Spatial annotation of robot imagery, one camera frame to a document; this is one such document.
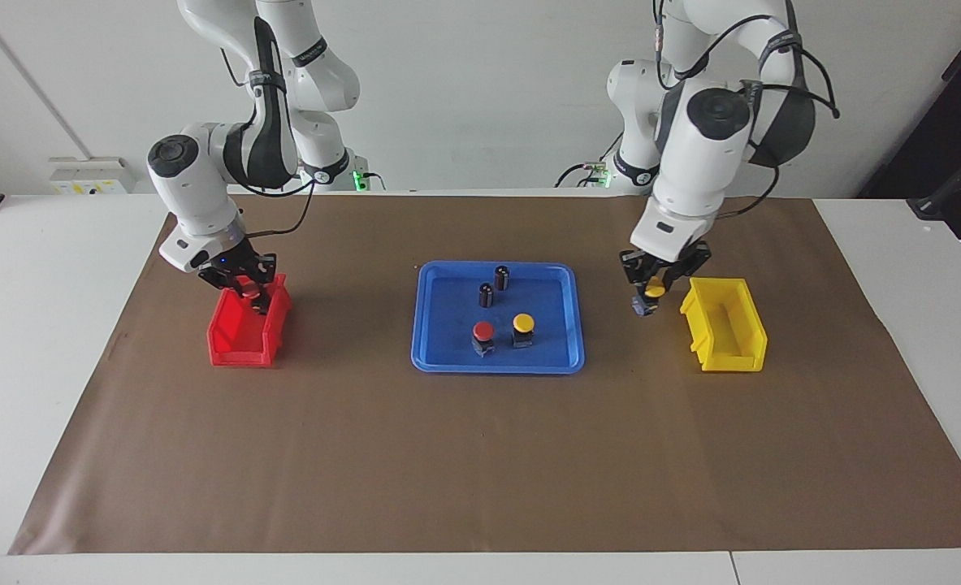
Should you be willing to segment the yellow plastic bin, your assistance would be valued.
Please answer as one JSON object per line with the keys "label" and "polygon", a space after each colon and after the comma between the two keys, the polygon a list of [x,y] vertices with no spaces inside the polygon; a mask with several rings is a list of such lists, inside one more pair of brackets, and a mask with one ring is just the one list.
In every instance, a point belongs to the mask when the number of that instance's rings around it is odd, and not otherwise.
{"label": "yellow plastic bin", "polygon": [[702,371],[762,371],[768,334],[743,278],[689,280],[680,312],[691,336],[690,351]]}

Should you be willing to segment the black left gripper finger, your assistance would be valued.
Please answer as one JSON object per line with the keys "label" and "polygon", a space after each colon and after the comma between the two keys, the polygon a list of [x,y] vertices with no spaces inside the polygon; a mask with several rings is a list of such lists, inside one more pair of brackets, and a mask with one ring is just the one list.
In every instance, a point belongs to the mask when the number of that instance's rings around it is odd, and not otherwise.
{"label": "black left gripper finger", "polygon": [[642,249],[624,249],[620,252],[620,262],[628,282],[634,286],[637,296],[647,299],[647,285],[650,282],[650,255]]}
{"label": "black left gripper finger", "polygon": [[711,256],[710,245],[707,243],[688,245],[678,255],[677,261],[665,268],[665,290],[672,289],[678,279],[691,277]]}

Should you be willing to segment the blue plastic tray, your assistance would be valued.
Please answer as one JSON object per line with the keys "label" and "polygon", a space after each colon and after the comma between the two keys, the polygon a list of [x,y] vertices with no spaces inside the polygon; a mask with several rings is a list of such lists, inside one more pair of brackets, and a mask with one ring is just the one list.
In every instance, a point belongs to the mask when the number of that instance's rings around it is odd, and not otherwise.
{"label": "blue plastic tray", "polygon": [[[496,290],[494,270],[509,267],[509,287]],[[478,304],[478,288],[491,283],[494,304]],[[466,262],[435,260],[418,271],[414,301],[412,362],[420,371],[468,375],[572,375],[585,355],[579,293],[574,272],[555,262]],[[516,314],[535,319],[535,342],[515,349]],[[472,347],[474,323],[496,329],[494,352],[480,357]]]}

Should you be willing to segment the red plastic bin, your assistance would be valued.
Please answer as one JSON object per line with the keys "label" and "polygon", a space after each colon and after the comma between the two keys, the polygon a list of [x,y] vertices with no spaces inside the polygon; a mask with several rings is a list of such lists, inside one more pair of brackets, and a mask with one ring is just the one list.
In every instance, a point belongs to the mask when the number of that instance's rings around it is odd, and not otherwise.
{"label": "red plastic bin", "polygon": [[235,290],[224,289],[217,300],[206,329],[210,363],[213,366],[270,367],[283,345],[284,325],[292,300],[286,277],[279,273],[265,286],[270,306],[265,314],[251,307],[250,299]]}

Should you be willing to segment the brown paper table mat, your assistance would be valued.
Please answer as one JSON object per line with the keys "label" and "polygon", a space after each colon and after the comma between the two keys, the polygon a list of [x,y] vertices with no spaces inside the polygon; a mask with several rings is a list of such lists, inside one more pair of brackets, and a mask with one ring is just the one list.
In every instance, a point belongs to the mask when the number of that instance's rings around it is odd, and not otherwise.
{"label": "brown paper table mat", "polygon": [[[12,554],[961,548],[961,462],[828,227],[777,199],[710,235],[764,369],[702,371],[677,286],[634,314],[636,197],[316,197],[267,238],[273,369],[216,369],[217,292],[153,254]],[[561,262],[574,375],[414,367],[418,271]]]}

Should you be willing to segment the black tripod stand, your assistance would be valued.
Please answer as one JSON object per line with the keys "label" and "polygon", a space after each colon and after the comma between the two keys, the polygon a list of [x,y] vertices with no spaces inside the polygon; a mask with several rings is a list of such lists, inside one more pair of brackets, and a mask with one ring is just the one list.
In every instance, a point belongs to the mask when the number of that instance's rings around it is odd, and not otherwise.
{"label": "black tripod stand", "polygon": [[958,193],[961,193],[961,166],[932,193],[924,197],[907,197],[906,204],[922,221],[943,221],[944,207]]}

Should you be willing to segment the white wall socket strip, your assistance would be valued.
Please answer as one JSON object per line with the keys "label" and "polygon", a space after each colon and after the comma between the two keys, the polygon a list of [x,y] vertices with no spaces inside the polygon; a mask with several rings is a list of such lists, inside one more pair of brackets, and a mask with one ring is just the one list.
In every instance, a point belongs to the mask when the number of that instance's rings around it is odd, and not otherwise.
{"label": "white wall socket strip", "polygon": [[50,157],[49,182],[57,195],[131,195],[136,181],[120,157]]}

